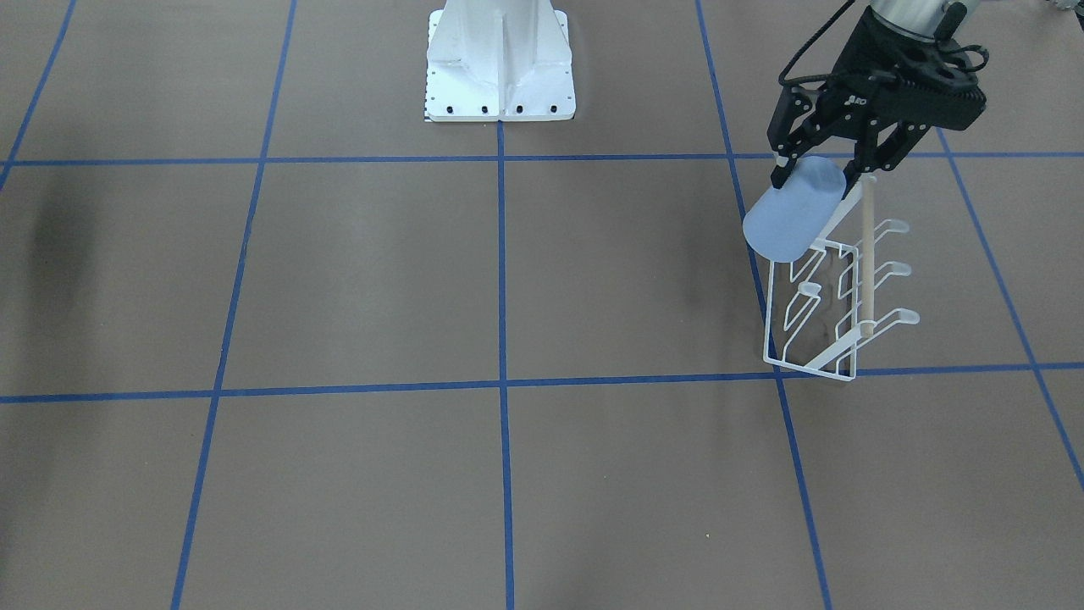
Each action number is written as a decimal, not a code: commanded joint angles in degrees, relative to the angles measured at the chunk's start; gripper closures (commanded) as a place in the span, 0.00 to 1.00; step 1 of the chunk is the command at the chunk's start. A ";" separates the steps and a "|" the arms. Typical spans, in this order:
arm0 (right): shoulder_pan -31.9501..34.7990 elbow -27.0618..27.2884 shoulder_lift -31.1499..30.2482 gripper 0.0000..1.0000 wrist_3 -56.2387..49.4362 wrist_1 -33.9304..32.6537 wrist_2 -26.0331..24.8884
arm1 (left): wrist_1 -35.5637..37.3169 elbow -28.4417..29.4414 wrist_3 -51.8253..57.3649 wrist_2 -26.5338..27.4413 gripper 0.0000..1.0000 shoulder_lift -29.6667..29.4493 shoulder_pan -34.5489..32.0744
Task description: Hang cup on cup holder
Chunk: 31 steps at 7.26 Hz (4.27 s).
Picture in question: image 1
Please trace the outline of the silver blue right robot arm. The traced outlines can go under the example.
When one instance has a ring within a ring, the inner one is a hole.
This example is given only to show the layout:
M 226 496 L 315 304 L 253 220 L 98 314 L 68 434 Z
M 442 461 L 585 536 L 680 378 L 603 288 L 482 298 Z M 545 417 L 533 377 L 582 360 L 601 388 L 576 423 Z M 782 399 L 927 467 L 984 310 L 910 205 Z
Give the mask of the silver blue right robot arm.
M 889 171 L 933 128 L 963 131 L 988 108 L 978 74 L 983 46 L 960 46 L 955 34 L 976 1 L 872 1 L 864 8 L 833 69 L 793 76 L 802 46 L 778 77 L 780 98 L 767 128 L 776 158 L 771 184 L 783 189 L 810 150 L 833 138 L 851 140 L 846 186 Z

